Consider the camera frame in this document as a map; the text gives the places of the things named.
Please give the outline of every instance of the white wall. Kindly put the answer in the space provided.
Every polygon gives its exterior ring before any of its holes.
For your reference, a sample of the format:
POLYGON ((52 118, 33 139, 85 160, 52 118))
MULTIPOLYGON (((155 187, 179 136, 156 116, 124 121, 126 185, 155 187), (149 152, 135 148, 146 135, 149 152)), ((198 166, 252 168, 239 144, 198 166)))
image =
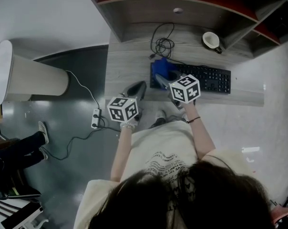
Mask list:
POLYGON ((110 29, 91 0, 0 0, 0 42, 26 58, 109 43, 110 29))

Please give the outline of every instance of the black pants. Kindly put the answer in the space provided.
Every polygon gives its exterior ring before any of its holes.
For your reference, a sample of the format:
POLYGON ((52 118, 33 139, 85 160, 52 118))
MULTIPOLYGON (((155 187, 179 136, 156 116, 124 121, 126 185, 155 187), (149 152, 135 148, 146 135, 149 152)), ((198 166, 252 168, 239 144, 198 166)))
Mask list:
POLYGON ((159 119, 156 120, 156 122, 151 127, 149 127, 149 129, 154 128, 156 126, 164 125, 166 123, 167 123, 166 119, 159 118, 159 119))
POLYGON ((33 166, 44 159, 39 148, 45 144, 42 132, 36 132, 13 145, 0 150, 0 158, 4 161, 4 173, 33 166))

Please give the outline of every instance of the desk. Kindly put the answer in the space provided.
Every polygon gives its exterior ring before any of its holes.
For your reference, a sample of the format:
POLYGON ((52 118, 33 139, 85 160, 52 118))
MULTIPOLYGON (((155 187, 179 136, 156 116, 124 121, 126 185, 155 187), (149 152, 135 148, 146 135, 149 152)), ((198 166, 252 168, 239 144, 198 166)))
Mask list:
MULTIPOLYGON (((162 90, 149 88, 150 40, 159 24, 143 23, 126 29, 125 41, 119 43, 111 34, 105 80, 105 99, 117 96, 125 87, 137 81, 147 82, 144 100, 169 101, 162 90)), ((161 27, 155 39, 166 37, 171 25, 161 27)), ((202 92, 200 103, 264 105, 263 73, 259 58, 252 59, 251 49, 243 42, 236 43, 222 54, 205 49, 201 44, 202 34, 207 29, 195 26, 176 25, 170 39, 175 42, 172 58, 193 65, 207 65, 231 71, 231 94, 202 92)))

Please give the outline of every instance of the gray floor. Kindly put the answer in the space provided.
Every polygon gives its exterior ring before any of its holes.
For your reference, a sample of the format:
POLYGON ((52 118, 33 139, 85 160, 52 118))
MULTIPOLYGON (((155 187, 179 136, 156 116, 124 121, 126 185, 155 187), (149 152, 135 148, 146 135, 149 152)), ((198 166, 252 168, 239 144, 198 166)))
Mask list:
MULTIPOLYGON (((45 59, 42 63, 71 70, 79 81, 102 101, 108 47, 95 47, 45 59)), ((8 138, 25 138, 38 130, 38 121, 48 128, 50 143, 45 147, 58 157, 66 155, 73 136, 86 137, 91 129, 93 102, 89 92, 70 76, 62 96, 34 95, 30 102, 4 102, 2 133, 8 138)), ((29 184, 42 193, 40 201, 50 222, 46 228, 72 228, 77 208, 89 180, 107 179, 116 150, 117 133, 105 130, 88 140, 74 140, 68 159, 46 161, 25 170, 29 184), (104 146, 107 136, 107 147, 104 146)))

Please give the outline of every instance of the hole in shelf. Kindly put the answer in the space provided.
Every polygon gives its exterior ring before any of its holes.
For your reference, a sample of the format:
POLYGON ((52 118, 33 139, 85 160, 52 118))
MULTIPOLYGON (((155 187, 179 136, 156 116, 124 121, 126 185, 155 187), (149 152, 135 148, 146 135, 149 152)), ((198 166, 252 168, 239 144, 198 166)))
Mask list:
POLYGON ((174 13, 183 13, 183 9, 182 8, 175 8, 174 10, 173 10, 173 12, 174 13))

